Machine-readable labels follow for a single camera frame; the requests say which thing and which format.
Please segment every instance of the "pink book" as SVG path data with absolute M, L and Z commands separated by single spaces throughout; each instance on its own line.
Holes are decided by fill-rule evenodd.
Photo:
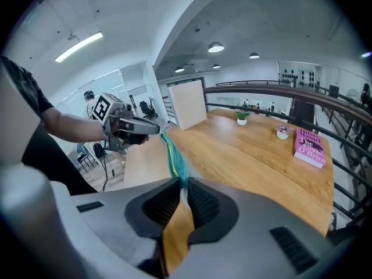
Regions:
M 321 169 L 326 163 L 326 158 L 320 137 L 310 131 L 297 128 L 295 157 Z

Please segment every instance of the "white pot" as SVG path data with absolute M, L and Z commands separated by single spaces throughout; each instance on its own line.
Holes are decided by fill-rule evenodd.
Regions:
M 281 131 L 277 130 L 277 137 L 281 140 L 286 140 L 288 138 L 288 133 L 282 133 Z
M 237 122 L 238 122 L 238 125 L 240 125 L 240 126 L 246 125 L 246 119 L 244 119 L 244 120 L 237 119 Z

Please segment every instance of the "person's arm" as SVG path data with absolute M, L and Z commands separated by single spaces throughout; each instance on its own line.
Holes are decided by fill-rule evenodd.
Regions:
M 97 120 L 86 120 L 77 116 L 63 114 L 56 108 L 49 108 L 41 115 L 46 130 L 62 140 L 69 142 L 95 142 L 106 139 L 103 127 Z

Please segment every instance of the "potted plant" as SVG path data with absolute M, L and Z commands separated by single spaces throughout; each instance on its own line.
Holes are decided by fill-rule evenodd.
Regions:
M 246 118 L 250 115 L 251 113 L 249 112 L 235 112 L 238 122 L 238 125 L 244 126 L 246 125 Z
M 286 140 L 288 138 L 288 134 L 290 131 L 292 131 L 293 128 L 286 125 L 286 124 L 281 124 L 278 125 L 277 127 L 277 137 L 281 140 Z

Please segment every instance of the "teal cloth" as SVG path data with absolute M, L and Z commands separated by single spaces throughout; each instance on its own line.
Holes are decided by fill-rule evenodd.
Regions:
M 160 138 L 166 146 L 168 169 L 171 177 L 180 177 L 181 189 L 187 188 L 188 170 L 181 152 L 173 144 L 173 141 L 168 137 L 165 130 L 160 133 Z

